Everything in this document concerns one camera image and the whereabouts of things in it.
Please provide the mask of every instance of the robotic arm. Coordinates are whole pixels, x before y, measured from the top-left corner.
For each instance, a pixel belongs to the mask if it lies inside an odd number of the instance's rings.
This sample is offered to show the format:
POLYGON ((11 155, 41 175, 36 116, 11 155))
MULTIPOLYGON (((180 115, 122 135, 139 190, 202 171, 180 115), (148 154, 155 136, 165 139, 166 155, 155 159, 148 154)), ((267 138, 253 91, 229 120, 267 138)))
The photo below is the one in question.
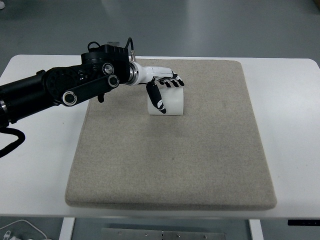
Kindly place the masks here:
MULTIPOLYGON (((165 114, 166 108, 156 82, 167 87, 171 87, 170 83, 175 87, 184 86, 181 78, 170 68, 142 67, 135 62, 131 38, 125 47, 90 42, 87 48, 88 52, 81 55, 80 65, 41 70, 34 76, 0 86, 0 133, 19 135, 21 144, 23 133, 10 131, 11 128, 7 128, 9 123, 14 124, 53 106, 62 104, 71 107, 96 96, 102 103, 104 94, 119 84, 145 84, 152 104, 165 114)), ((11 146, 5 154, 17 146, 11 146)))

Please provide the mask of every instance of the gray floor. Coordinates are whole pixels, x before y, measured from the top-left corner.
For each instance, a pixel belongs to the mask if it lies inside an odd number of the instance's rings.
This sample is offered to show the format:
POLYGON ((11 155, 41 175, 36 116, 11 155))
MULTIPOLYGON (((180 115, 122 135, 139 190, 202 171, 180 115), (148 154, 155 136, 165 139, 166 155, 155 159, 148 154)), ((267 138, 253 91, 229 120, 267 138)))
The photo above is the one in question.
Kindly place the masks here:
MULTIPOLYGON (((58 240, 60 236, 61 226, 63 218, 60 217, 0 217, 0 228, 13 223, 17 220, 27 220, 33 224, 36 228, 40 229, 49 239, 58 240)), ((26 222, 17 222, 12 224, 2 230, 0 230, 0 239, 3 239, 3 236, 7 231, 11 231, 11 239, 15 236, 21 240, 33 239, 33 240, 43 240, 45 237, 35 230, 26 222)))
POLYGON ((138 56, 309 58, 320 65, 313 0, 4 2, 0 74, 15 55, 80 55, 91 41, 124 46, 128 37, 138 56))
POLYGON ((261 220, 264 240, 319 240, 319 226, 288 226, 287 220, 261 220))
POLYGON ((72 240, 102 239, 103 228, 225 234, 225 240, 251 240, 247 220, 77 218, 72 240))

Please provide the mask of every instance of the black cable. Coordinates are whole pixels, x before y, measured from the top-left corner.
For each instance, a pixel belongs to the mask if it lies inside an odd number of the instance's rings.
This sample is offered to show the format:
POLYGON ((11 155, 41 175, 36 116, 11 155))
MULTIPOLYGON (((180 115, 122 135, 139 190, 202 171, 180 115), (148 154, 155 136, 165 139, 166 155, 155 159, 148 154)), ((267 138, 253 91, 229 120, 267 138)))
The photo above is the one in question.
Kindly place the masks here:
POLYGON ((91 46, 92 44, 96 44, 99 48, 101 47, 100 44, 97 43, 96 41, 91 41, 91 42, 89 42, 88 47, 87 47, 89 52, 90 52, 90 50, 89 50, 89 49, 90 49, 90 46, 91 46))
POLYGON ((14 129, 14 128, 2 127, 2 128, 0 128, 0 133, 11 134, 11 135, 15 135, 18 137, 18 139, 16 141, 10 143, 8 146, 6 146, 0 150, 0 158, 11 153, 13 150, 15 150, 17 147, 19 147, 19 145, 21 145, 26 139, 26 136, 22 131, 20 131, 18 129, 14 129))
POLYGON ((127 49, 129 47, 129 44, 131 45, 131 50, 133 51, 134 50, 134 42, 132 41, 131 37, 128 38, 128 41, 126 42, 126 45, 124 48, 127 49))

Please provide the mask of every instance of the beige felt mat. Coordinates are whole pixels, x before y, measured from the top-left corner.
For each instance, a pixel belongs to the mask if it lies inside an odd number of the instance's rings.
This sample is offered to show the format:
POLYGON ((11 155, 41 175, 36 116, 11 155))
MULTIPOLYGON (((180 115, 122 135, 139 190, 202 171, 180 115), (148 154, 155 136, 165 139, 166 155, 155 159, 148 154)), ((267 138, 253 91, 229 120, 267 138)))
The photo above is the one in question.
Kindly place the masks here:
POLYGON ((183 116, 150 116, 144 85, 90 100, 65 200, 138 210, 266 210, 276 196, 242 66, 138 59, 185 82, 183 116))

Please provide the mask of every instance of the metal plate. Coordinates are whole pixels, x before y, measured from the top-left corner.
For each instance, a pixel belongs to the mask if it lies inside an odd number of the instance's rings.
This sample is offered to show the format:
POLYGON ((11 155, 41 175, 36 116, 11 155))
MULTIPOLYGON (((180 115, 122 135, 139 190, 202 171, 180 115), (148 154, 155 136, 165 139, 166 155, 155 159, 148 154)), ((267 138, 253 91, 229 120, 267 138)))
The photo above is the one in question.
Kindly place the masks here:
POLYGON ((103 240, 225 240, 224 233, 102 228, 103 240))

